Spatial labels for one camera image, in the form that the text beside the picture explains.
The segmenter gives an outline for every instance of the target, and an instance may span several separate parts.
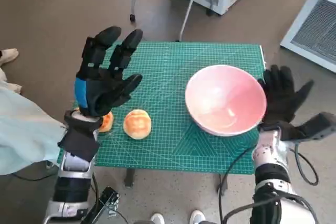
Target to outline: white sneaker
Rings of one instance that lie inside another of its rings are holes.
[[[155,224],[164,224],[162,214],[153,214],[151,221],[153,221]]]
[[[5,72],[0,68],[0,81],[7,81]]]
[[[193,211],[190,216],[189,224],[199,224],[201,221],[205,221],[204,214],[199,210]]]
[[[0,57],[0,66],[4,63],[14,60],[18,55],[19,51],[16,48],[1,50],[2,56]]]

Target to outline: black glove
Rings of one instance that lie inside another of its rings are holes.
[[[121,29],[109,27],[94,38],[88,37],[82,64],[75,80],[75,97],[79,110],[85,116],[103,116],[111,108],[123,105],[131,99],[130,94],[140,84],[142,76],[133,74],[123,79],[132,54],[142,39],[142,30],[136,29],[116,45],[108,69],[101,68],[106,50],[118,39]]]
[[[279,70],[277,65],[272,65],[271,70],[265,70],[264,79],[259,79],[258,82],[267,99],[266,113],[262,121],[266,125],[279,121],[291,122],[314,84],[314,81],[310,80],[295,92],[291,70],[286,66]]]

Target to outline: person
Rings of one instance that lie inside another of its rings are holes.
[[[163,215],[156,213],[153,214],[150,220],[137,221],[134,224],[165,224],[165,222]],[[194,210],[190,215],[189,224],[215,224],[215,223],[206,221],[205,215],[201,211]]]
[[[2,64],[8,63],[16,59],[18,55],[19,55],[19,52],[16,48],[0,50],[0,66]],[[8,83],[6,74],[1,68],[0,68],[0,87],[10,89],[19,94],[22,88],[20,85]]]
[[[0,66],[18,56],[15,48],[0,50]],[[56,162],[57,143],[65,126],[38,105],[19,95],[21,86],[7,83],[0,68],[0,175],[17,172],[35,162]]]

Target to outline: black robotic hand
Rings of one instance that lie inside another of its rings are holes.
[[[279,69],[277,65],[265,70],[264,79],[259,79],[258,82],[267,99],[267,109],[262,121],[264,125],[272,125],[279,121],[290,123],[314,84],[314,81],[310,80],[295,91],[291,70],[286,66]]]
[[[142,80],[140,74],[123,79],[123,70],[127,68],[142,39],[142,30],[139,29],[134,30],[120,45],[116,45],[107,69],[100,67],[106,50],[120,34],[120,27],[112,26],[94,38],[87,38],[82,64],[75,80],[75,97],[80,114],[77,114],[78,111],[67,111],[64,116],[68,130],[58,146],[88,162],[99,148],[94,132],[100,127],[102,116],[108,114],[112,107],[130,100],[131,92]]]
[[[85,116],[103,116],[112,107],[131,99],[130,93],[140,84],[142,76],[133,74],[123,80],[131,55],[142,39],[142,30],[134,30],[122,44],[117,45],[108,69],[100,68],[106,50],[118,39],[121,28],[109,27],[94,38],[88,37],[82,53],[82,64],[75,81],[75,97]]]

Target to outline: black cable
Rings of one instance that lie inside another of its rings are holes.
[[[231,212],[229,212],[222,219],[222,224],[227,224],[227,221],[229,220],[229,218],[232,217],[233,215],[239,213],[239,212],[242,212],[244,210],[247,210],[247,209],[250,209],[250,208],[254,208],[254,207],[260,207],[260,206],[272,203],[274,201],[280,200],[282,198],[284,198],[284,196],[277,195],[277,196],[274,196],[273,198],[270,198],[270,199],[265,199],[265,200],[262,200],[262,201],[259,201],[259,202],[256,202],[256,203],[252,203],[252,204],[248,204],[248,205],[245,205],[245,206],[242,206],[242,207],[238,207],[238,208],[232,210]]]
[[[298,195],[284,193],[282,191],[278,192],[280,194],[279,196],[274,196],[271,199],[267,199],[267,200],[263,200],[263,201],[260,201],[260,202],[252,203],[252,204],[249,204],[249,205],[245,205],[245,206],[242,206],[242,207],[238,207],[238,208],[232,210],[231,212],[229,212],[223,218],[223,212],[222,212],[222,187],[223,187],[224,181],[227,179],[228,173],[231,171],[231,169],[233,168],[233,166],[244,156],[244,154],[246,154],[248,151],[252,150],[253,148],[255,148],[255,146],[244,150],[238,157],[236,157],[236,159],[230,164],[229,168],[227,169],[226,173],[224,174],[223,179],[220,181],[219,196],[218,196],[218,205],[219,205],[219,217],[220,217],[220,220],[221,220],[220,221],[221,224],[227,224],[227,221],[228,221],[228,219],[230,217],[232,217],[233,215],[235,215],[235,214],[237,214],[237,213],[239,213],[241,211],[244,211],[244,210],[247,210],[247,209],[250,209],[250,208],[254,208],[254,207],[258,207],[258,206],[263,206],[263,205],[269,204],[271,202],[275,202],[277,200],[280,200],[282,198],[290,198],[290,199],[294,199],[294,200],[296,200],[298,202],[304,203],[305,206],[308,208],[308,210],[313,215],[315,223],[318,224],[319,222],[318,222],[318,218],[317,218],[317,215],[316,215],[315,211],[313,210],[313,208],[310,206],[310,204],[304,198],[302,198],[302,197],[300,197]],[[309,160],[305,156],[303,156],[301,153],[299,153],[299,145],[298,144],[295,145],[295,150],[293,150],[291,148],[290,148],[290,150],[292,152],[294,152],[294,154],[295,154],[296,163],[297,163],[299,172],[300,172],[303,180],[305,182],[307,182],[308,184],[310,184],[310,185],[313,185],[313,186],[317,185],[319,183],[319,176],[318,176],[315,168],[313,167],[313,165],[309,162]],[[304,161],[306,161],[307,164],[312,169],[312,171],[314,172],[314,175],[315,175],[315,178],[316,178],[316,181],[314,183],[311,182],[311,181],[309,181],[307,179],[307,177],[305,176],[305,174],[304,174],[304,172],[302,170],[302,166],[301,166],[299,157],[301,157]]]
[[[15,174],[15,173],[11,173],[11,175],[16,177],[16,178],[25,180],[25,181],[36,182],[36,181],[40,181],[40,180],[43,180],[43,179],[46,179],[46,178],[49,178],[49,177],[53,177],[53,176],[57,175],[57,173],[49,174],[49,175],[41,177],[41,178],[24,178],[24,177],[21,177],[21,176]]]
[[[124,215],[121,214],[121,212],[119,212],[119,211],[117,211],[117,210],[114,210],[114,211],[115,211],[117,214],[119,214],[119,216],[120,216],[121,218],[123,218],[123,220],[126,222],[126,224],[129,224],[128,221],[127,221],[127,219],[125,218]]]
[[[305,206],[308,208],[308,210],[310,211],[311,215],[313,215],[315,224],[319,224],[319,220],[317,218],[317,215],[316,215],[313,207],[309,204],[308,201],[306,201],[304,198],[302,198],[299,195],[285,193],[284,191],[281,191],[280,194],[285,196],[286,198],[293,198],[293,199],[296,199],[297,201],[303,202],[305,204]]]
[[[220,182],[219,185],[219,196],[218,196],[218,206],[219,206],[219,219],[221,220],[221,223],[223,221],[223,211],[222,211],[222,190],[223,190],[223,184],[224,181],[227,179],[227,176],[229,174],[229,172],[232,170],[232,168],[234,167],[234,165],[248,152],[251,151],[255,148],[255,146],[247,148],[246,150],[244,150],[242,153],[240,153],[240,155],[238,157],[236,157],[236,159],[230,164],[229,168],[226,170],[222,181]]]
[[[233,215],[239,213],[239,212],[242,212],[244,210],[247,210],[247,209],[250,209],[250,208],[254,208],[254,207],[260,207],[260,206],[263,206],[263,205],[266,205],[266,204],[278,201],[278,200],[280,200],[282,198],[295,198],[296,200],[302,201],[305,204],[305,206],[308,208],[308,210],[311,212],[311,214],[313,215],[315,224],[319,224],[319,221],[317,219],[317,215],[316,215],[315,211],[313,210],[313,208],[311,207],[311,205],[304,198],[302,198],[302,197],[300,197],[298,195],[284,193],[282,191],[281,192],[279,191],[279,193],[280,193],[280,195],[274,196],[273,198],[262,200],[262,201],[259,201],[259,202],[256,202],[256,203],[252,203],[252,204],[248,204],[248,205],[245,205],[245,206],[242,206],[242,207],[238,207],[238,208],[232,210],[231,212],[229,212],[224,217],[224,219],[222,221],[222,224],[227,224],[227,221],[229,220],[229,218],[232,217]]]
[[[295,155],[295,161],[296,161],[296,164],[298,166],[298,169],[299,169],[299,173],[301,175],[301,177],[303,178],[303,180],[308,183],[309,185],[312,185],[312,186],[317,186],[320,182],[320,178],[319,178],[319,175],[317,174],[314,166],[309,162],[309,160],[303,156],[301,153],[299,153],[299,145],[296,144],[295,145],[295,149],[293,150],[292,148],[290,148],[290,151],[291,152],[294,152],[294,155]],[[304,174],[303,172],[303,169],[302,169],[302,166],[301,166],[301,163],[300,163],[300,158],[301,157],[304,161],[306,161],[306,163],[310,166],[311,170],[313,171],[314,175],[315,175],[315,182],[312,182],[310,181],[306,175]]]
[[[98,213],[98,208],[99,208],[99,188],[98,188],[98,183],[96,180],[96,177],[94,175],[94,173],[92,173],[92,180],[93,180],[93,184],[94,184],[94,194],[96,195],[96,206],[95,206],[95,210],[93,212],[93,214],[97,214]]]

